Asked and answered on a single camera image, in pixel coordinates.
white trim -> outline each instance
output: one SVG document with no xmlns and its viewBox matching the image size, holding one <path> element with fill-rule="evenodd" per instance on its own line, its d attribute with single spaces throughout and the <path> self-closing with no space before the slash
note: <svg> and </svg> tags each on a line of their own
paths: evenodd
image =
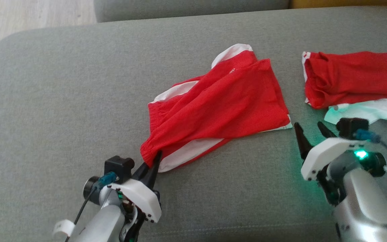
<svg viewBox="0 0 387 242">
<path fill-rule="evenodd" d="M 192 89 L 192 87 L 194 87 L 195 84 L 197 84 L 198 82 L 199 81 L 189 81 L 189 82 L 185 82 L 180 85 L 171 87 L 170 89 L 156 96 L 155 100 L 153 100 L 151 103 L 163 102 L 177 95 L 183 95 L 186 92 L 189 92 L 189 90 Z"/>
<path fill-rule="evenodd" d="M 272 130 L 265 130 L 260 133 L 292 128 L 291 117 L 289 115 L 288 115 L 288 118 L 289 118 L 289 124 Z M 224 139 L 216 139 L 216 138 L 194 139 L 193 141 L 190 141 L 189 143 L 182 146 L 180 149 L 174 151 L 170 155 L 163 158 L 159 166 L 158 172 L 166 172 L 166 171 L 172 170 L 192 160 L 198 155 L 201 155 L 202 153 L 206 152 L 211 147 L 215 146 L 216 144 L 218 144 L 223 140 Z"/>
<path fill-rule="evenodd" d="M 306 61 L 307 59 L 310 58 L 310 55 L 311 55 L 311 52 L 305 52 L 305 51 L 304 51 L 304 52 L 302 53 L 302 59 L 301 59 L 301 62 L 302 62 L 302 69 L 303 69 L 303 71 L 304 71 L 304 83 L 307 82 L 307 72 L 305 71 L 305 61 Z M 310 104 L 309 101 L 308 101 L 308 98 L 305 98 L 305 103 Z"/>
<path fill-rule="evenodd" d="M 243 52 L 245 50 L 253 51 L 253 49 L 250 45 L 243 44 L 243 43 L 236 43 L 235 45 L 229 47 L 228 49 L 224 50 L 222 53 L 218 54 L 218 56 L 212 62 L 212 69 L 218 63 L 225 61 L 225 60 L 229 60 L 230 58 L 240 54 L 241 52 Z"/>
<path fill-rule="evenodd" d="M 293 128 L 292 122 L 291 122 L 291 117 L 289 115 L 288 115 L 288 118 L 289 118 L 289 123 L 287 125 L 278 127 L 277 129 L 265 130 L 265 131 L 262 131 L 260 133 L 269 132 L 269 131 L 275 131 L 275 130 L 287 130 L 287 129 Z"/>
</svg>

sofa cushion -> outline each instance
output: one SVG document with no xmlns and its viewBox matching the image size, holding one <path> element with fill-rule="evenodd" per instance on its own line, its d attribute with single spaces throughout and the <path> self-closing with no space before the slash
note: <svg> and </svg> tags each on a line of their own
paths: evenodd
<svg viewBox="0 0 387 242">
<path fill-rule="evenodd" d="M 94 0 L 98 22 L 287 9 L 289 0 Z"/>
<path fill-rule="evenodd" d="M 75 218 L 84 182 L 103 175 L 106 159 L 141 164 L 147 103 L 206 73 L 234 43 L 271 59 L 292 121 L 318 144 L 325 110 L 304 103 L 302 52 L 387 52 L 387 7 L 122 21 L 2 40 L 0 241 L 63 241 L 51 238 L 55 222 Z M 387 121 L 371 128 L 387 141 Z M 336 242 L 332 207 L 300 169 L 292 129 L 230 141 L 158 175 L 163 215 L 144 224 L 140 241 Z M 377 181 L 387 196 L 387 174 Z M 98 210 L 89 203 L 79 226 Z"/>
</svg>

white fabric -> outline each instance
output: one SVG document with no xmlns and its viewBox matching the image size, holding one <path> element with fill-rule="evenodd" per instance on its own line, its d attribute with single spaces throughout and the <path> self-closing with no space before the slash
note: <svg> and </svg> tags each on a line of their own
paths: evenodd
<svg viewBox="0 0 387 242">
<path fill-rule="evenodd" d="M 222 53 L 220 53 L 212 63 L 212 69 L 215 67 L 218 63 L 228 60 L 241 52 L 248 50 L 253 51 L 252 47 L 248 44 L 235 44 L 228 49 L 224 50 Z M 166 90 L 165 92 L 159 94 L 155 100 L 152 103 L 155 102 L 162 102 L 166 101 L 174 96 L 177 95 L 183 95 L 186 92 L 188 92 L 195 84 L 197 84 L 198 81 L 189 81 L 182 84 L 179 84 L 177 86 L 171 87 L 170 89 Z M 273 130 L 282 130 L 282 129 L 289 129 L 292 128 L 292 123 L 290 122 L 289 117 L 289 124 L 279 127 L 277 129 Z M 211 147 L 215 146 L 219 142 L 223 141 L 223 139 L 216 139 L 216 138 L 205 138 L 205 139 L 196 139 L 193 141 L 190 141 L 189 143 L 185 144 L 180 149 L 176 150 L 175 152 L 171 153 L 170 155 L 166 156 L 162 159 L 161 164 L 159 166 L 158 172 L 166 172 L 168 170 L 174 169 L 193 158 L 201 155 L 202 153 L 209 150 Z"/>
<path fill-rule="evenodd" d="M 166 172 L 184 164 L 193 158 L 206 152 L 211 147 L 218 144 L 223 139 L 205 138 L 195 139 L 163 158 L 158 172 Z"/>
<path fill-rule="evenodd" d="M 177 95 L 183 95 L 186 92 L 189 92 L 189 90 L 197 84 L 198 81 L 189 81 L 185 82 L 182 84 L 179 84 L 177 86 L 171 87 L 170 89 L 166 90 L 165 92 L 159 94 L 155 100 L 151 103 L 156 103 L 156 102 L 162 102 L 162 101 L 167 101 L 170 98 L 173 98 Z"/>
<path fill-rule="evenodd" d="M 307 72 L 305 70 L 305 62 L 310 58 L 311 52 L 302 53 L 302 67 L 304 70 L 304 82 L 307 82 Z M 387 120 L 387 98 L 382 98 L 374 101 L 366 101 L 361 103 L 342 103 L 332 107 L 328 107 L 328 112 L 324 120 L 332 124 L 337 124 L 340 118 L 364 118 L 368 119 L 370 124 L 379 119 Z"/>
<path fill-rule="evenodd" d="M 240 54 L 241 52 L 243 52 L 245 50 L 253 51 L 252 47 L 248 44 L 236 43 L 235 45 L 229 47 L 228 49 L 224 50 L 224 52 L 218 54 L 218 56 L 212 62 L 212 69 L 218 63 L 225 61 L 225 60 L 229 60 L 230 58 Z"/>
</svg>

red cloth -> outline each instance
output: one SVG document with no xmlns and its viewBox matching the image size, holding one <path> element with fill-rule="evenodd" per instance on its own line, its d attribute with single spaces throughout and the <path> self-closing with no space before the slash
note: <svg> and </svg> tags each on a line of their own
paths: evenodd
<svg viewBox="0 0 387 242">
<path fill-rule="evenodd" d="M 305 95 L 314 109 L 387 98 L 387 53 L 311 53 Z"/>
<path fill-rule="evenodd" d="M 201 154 L 177 161 L 177 165 L 184 165 L 230 139 L 290 124 L 270 60 L 258 61 L 252 51 L 242 51 L 221 61 L 206 75 L 175 84 L 172 89 L 182 84 L 194 86 L 182 95 L 171 96 L 180 92 L 177 90 L 169 92 L 169 97 L 158 96 L 158 101 L 148 105 L 151 134 L 141 146 L 141 155 L 149 166 L 158 150 L 163 151 L 161 168 L 168 155 L 186 144 L 212 141 Z"/>
</svg>

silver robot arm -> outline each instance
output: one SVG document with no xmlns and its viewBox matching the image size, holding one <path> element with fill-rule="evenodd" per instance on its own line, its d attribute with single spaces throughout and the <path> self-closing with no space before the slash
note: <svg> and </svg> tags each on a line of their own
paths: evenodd
<svg viewBox="0 0 387 242">
<path fill-rule="evenodd" d="M 359 129 L 368 130 L 368 121 L 341 119 L 339 137 L 319 122 L 327 139 L 317 146 L 308 142 L 298 123 L 294 127 L 304 159 L 301 174 L 307 181 L 317 181 L 335 207 L 332 215 L 340 240 L 387 242 L 387 199 L 374 179 L 385 174 L 386 161 L 380 153 L 364 150 L 366 139 L 354 135 Z"/>
<path fill-rule="evenodd" d="M 66 242 L 70 237 L 74 242 L 136 242 L 143 223 L 157 223 L 162 214 L 160 194 L 153 189 L 161 157 L 158 152 L 151 168 L 143 163 L 133 175 L 131 158 L 115 156 L 107 160 L 105 175 L 93 176 L 84 185 L 85 202 L 75 222 L 57 222 L 53 234 L 65 234 Z M 101 210 L 74 233 L 87 201 L 100 205 Z"/>
</svg>

